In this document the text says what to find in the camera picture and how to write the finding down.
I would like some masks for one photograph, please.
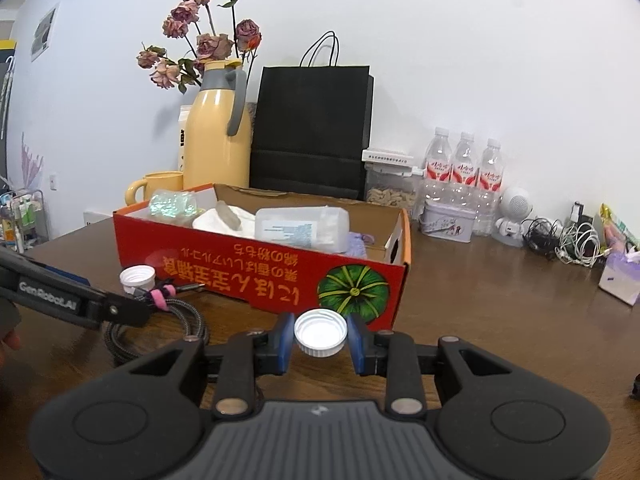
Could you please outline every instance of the tissue box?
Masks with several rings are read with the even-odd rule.
[[[346,209],[350,230],[371,235],[367,259],[162,224],[148,202],[113,214],[123,267],[145,264],[158,278],[205,283],[213,292],[269,312],[300,314],[324,306],[358,312],[372,330],[391,329],[411,258],[409,219],[395,207],[216,184],[194,189],[198,207],[224,200],[251,213],[264,207],[330,205]]]
[[[624,254],[613,252],[607,256],[600,288],[631,306],[640,295],[640,264],[628,262]]]

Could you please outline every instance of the yellow vase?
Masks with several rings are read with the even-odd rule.
[[[251,122],[245,98],[246,73],[239,59],[205,65],[184,130],[184,189],[249,186]]]

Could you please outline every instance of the snack package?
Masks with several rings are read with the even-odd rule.
[[[638,239],[606,204],[600,205],[600,220],[602,220],[604,239],[608,248],[622,254],[628,253],[632,248],[635,251],[640,250]]]

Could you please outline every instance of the bottle cap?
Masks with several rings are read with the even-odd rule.
[[[127,294],[133,294],[137,288],[151,290],[156,284],[156,270],[148,265],[136,265],[120,273],[120,283]]]
[[[347,322],[333,310],[315,308],[302,314],[293,325],[300,349],[313,357],[329,357],[340,351],[347,339]]]

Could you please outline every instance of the table surface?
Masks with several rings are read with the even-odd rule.
[[[394,328],[423,344],[434,344],[442,335],[460,336],[587,397],[612,427],[599,480],[640,478],[640,402],[628,398],[640,373],[638,309],[601,291],[597,270],[549,263],[490,238],[459,244],[415,233],[412,241],[413,267]],[[103,290],[121,290],[111,220],[57,238],[30,255],[85,276]],[[206,316],[212,342],[255,326],[269,328],[275,320],[216,294],[185,299]],[[0,371],[0,471],[12,480],[31,480],[41,478],[26,444],[34,411],[99,377],[113,362],[100,333],[28,309],[21,313],[24,349],[8,351]],[[128,332],[144,351],[180,335],[177,320],[162,315]],[[295,348],[289,370],[284,377],[258,380],[266,398],[383,397],[384,380],[354,375],[347,351],[313,359]],[[439,405],[433,380],[424,378],[424,384],[430,406]]]

